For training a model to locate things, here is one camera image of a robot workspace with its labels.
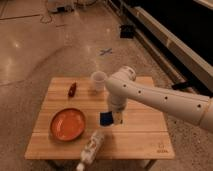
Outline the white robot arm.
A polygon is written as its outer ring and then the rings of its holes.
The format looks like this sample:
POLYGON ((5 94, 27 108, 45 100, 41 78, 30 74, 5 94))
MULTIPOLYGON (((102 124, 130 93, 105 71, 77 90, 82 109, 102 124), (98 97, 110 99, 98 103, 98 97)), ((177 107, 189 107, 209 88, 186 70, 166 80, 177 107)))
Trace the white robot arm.
POLYGON ((124 111, 131 99, 213 133, 213 97, 146 86, 135 80, 136 73, 129 66, 106 79, 110 111, 124 111))

